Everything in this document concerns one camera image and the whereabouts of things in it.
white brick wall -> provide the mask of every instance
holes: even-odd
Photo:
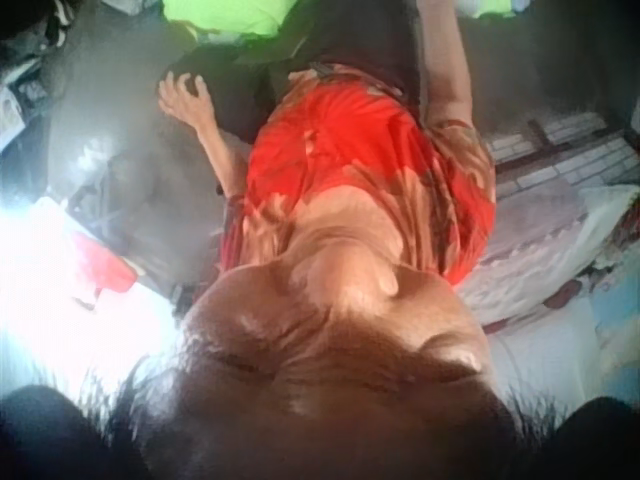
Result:
[[[535,145],[526,140],[521,133],[494,137],[487,143],[496,164],[508,162],[536,151]]]
[[[620,137],[565,160],[556,168],[569,183],[582,187],[616,183],[638,165],[640,157]]]
[[[556,144],[588,135],[605,127],[605,121],[594,112],[571,115],[542,126],[549,140]]]
[[[558,176],[558,171],[553,167],[543,168],[533,173],[518,178],[518,185],[522,188],[533,187]]]

woman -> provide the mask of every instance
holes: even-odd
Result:
[[[486,339],[452,289],[495,212],[454,2],[418,1],[426,128],[417,68],[393,43],[411,37],[404,2],[340,3],[348,20],[331,42],[310,36],[318,63],[289,76],[248,167],[201,77],[196,95],[188,74],[160,83],[228,212],[223,274],[185,320],[171,386],[145,397],[158,478],[481,477],[510,448]],[[400,22],[395,36],[363,40],[374,17]]]

bright light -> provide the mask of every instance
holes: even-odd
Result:
[[[175,339],[169,302],[139,284],[104,291],[94,312],[71,298],[76,229],[46,198],[0,215],[0,394],[54,378],[77,400],[89,372],[113,393],[142,356]]]

orange patterned fabric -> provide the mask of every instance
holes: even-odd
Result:
[[[460,282],[486,247],[494,169],[476,131],[451,121],[426,133],[394,92],[348,67],[327,79],[292,76],[291,93],[262,129],[248,190],[229,203],[223,270],[273,260],[314,196],[366,191],[404,240],[402,262]]]

clothing pile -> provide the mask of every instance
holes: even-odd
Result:
[[[456,0],[459,15],[478,18],[482,15],[512,17],[524,12],[533,0]]]
[[[49,105],[42,59],[64,45],[75,18],[65,0],[27,0],[0,16],[0,152]]]
[[[196,37],[216,31],[272,37],[297,1],[165,0],[164,14]]]

